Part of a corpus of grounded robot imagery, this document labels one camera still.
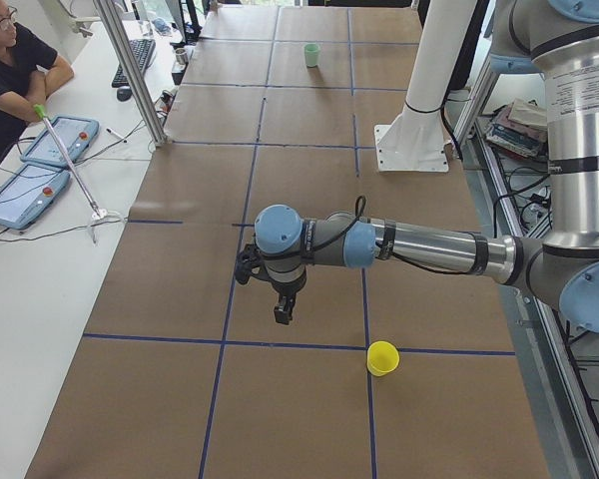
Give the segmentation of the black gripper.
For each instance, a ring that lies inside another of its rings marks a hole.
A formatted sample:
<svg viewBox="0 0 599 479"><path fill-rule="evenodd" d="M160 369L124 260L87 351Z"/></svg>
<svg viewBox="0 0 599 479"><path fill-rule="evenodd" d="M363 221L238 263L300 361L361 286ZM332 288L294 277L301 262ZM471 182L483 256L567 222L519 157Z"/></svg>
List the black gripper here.
<svg viewBox="0 0 599 479"><path fill-rule="evenodd" d="M269 268L268 274L274 290L279 294L278 302L274 307L275 321L278 324L288 324L293 320L296 294L306 284L305 267L299 266L289 271L276 271Z"/></svg>

